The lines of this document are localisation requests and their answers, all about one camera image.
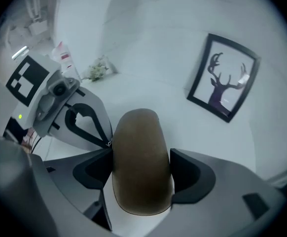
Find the brown object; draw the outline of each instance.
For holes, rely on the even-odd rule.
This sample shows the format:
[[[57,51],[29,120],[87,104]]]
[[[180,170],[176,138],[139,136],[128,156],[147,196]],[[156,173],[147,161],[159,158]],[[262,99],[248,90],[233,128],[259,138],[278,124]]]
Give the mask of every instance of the brown object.
[[[173,193],[167,146],[157,113],[127,112],[112,141],[113,188],[119,206],[142,216],[168,209]]]

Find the deer silhouette picture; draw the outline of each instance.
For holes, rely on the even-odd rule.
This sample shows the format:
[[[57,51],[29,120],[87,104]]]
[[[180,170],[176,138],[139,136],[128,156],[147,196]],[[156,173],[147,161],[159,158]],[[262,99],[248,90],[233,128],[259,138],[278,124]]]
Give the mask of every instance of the deer silhouette picture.
[[[219,73],[219,76],[217,76],[215,74],[215,67],[219,66],[218,63],[218,59],[219,57],[222,55],[223,53],[215,53],[211,59],[210,59],[210,64],[207,67],[208,72],[214,76],[215,79],[211,78],[211,83],[214,86],[214,91],[208,101],[208,104],[215,107],[216,109],[218,109],[221,113],[225,114],[226,116],[228,116],[230,114],[230,111],[228,109],[226,109],[222,104],[221,104],[221,98],[223,93],[225,92],[225,90],[232,88],[232,89],[242,89],[245,85],[246,82],[249,78],[249,75],[247,73],[246,67],[244,65],[244,63],[242,63],[241,66],[241,75],[240,75],[240,79],[238,80],[238,84],[237,85],[233,85],[230,84],[231,82],[231,75],[229,75],[229,80],[227,82],[227,84],[222,84],[220,82],[220,76],[221,76],[221,72]]]

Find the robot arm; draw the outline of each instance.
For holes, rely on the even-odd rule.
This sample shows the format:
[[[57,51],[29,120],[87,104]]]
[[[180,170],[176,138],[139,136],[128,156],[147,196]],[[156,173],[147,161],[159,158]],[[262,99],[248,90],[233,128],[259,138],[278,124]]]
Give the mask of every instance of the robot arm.
[[[85,150],[93,150],[94,144],[107,148],[112,129],[102,101],[78,80],[63,77],[60,68],[48,57],[28,52],[6,84],[19,101],[12,116],[40,137],[51,135]],[[92,134],[75,125],[78,113],[92,118]]]

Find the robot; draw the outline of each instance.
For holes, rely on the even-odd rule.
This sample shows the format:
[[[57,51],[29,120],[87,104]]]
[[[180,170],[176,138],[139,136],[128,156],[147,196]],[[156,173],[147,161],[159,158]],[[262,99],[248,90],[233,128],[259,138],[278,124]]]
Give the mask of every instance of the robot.
[[[78,148],[102,149],[43,162],[0,140],[0,200],[38,236],[115,236],[103,188],[113,169],[112,128],[102,101],[60,65],[29,52],[6,87],[19,101],[13,116],[24,128]],[[92,118],[88,133],[77,114]],[[9,175],[2,171],[9,169]],[[233,236],[259,234],[285,197],[245,167],[196,152],[170,149],[175,184],[169,215],[147,236]]]

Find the black plastic part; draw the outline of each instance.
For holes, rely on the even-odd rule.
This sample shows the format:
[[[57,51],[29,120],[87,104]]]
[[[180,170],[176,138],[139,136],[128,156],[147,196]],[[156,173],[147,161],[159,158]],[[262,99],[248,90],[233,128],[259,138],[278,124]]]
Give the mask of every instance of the black plastic part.
[[[242,198],[255,220],[261,217],[269,209],[258,193],[246,194],[242,196]]]
[[[112,226],[109,221],[106,204],[104,200],[104,193],[101,191],[99,201],[94,202],[84,213],[86,217],[101,227],[112,231]]]
[[[76,93],[78,93],[80,96],[84,97],[85,93],[83,93],[81,90],[77,89]]]
[[[78,126],[76,126],[75,121],[76,121],[77,113],[80,113],[83,117],[91,117],[92,118],[94,125],[95,125],[95,128],[97,129],[102,140],[89,134],[88,132],[84,131],[83,129],[79,128]],[[74,104],[66,112],[65,124],[71,132],[82,137],[83,139],[90,141],[93,144],[98,145],[102,148],[108,148],[108,142],[109,141],[108,141],[108,139],[107,139],[102,127],[101,127],[101,124],[99,122],[98,117],[96,116],[94,109],[91,106],[88,106],[86,104]]]
[[[52,167],[47,167],[46,169],[47,169],[48,173],[55,171],[55,169]]]
[[[88,189],[101,190],[113,170],[113,151],[104,153],[78,164],[73,169],[73,176]]]
[[[176,149],[170,149],[170,168],[174,180],[174,203],[197,203],[214,187],[216,176],[206,164]]]
[[[60,126],[59,125],[57,125],[55,122],[52,122],[52,124],[51,124],[54,128],[56,128],[57,130],[59,130],[59,128],[60,128]]]
[[[60,83],[54,87],[53,92],[56,96],[61,96],[66,92],[66,86],[63,83]]]

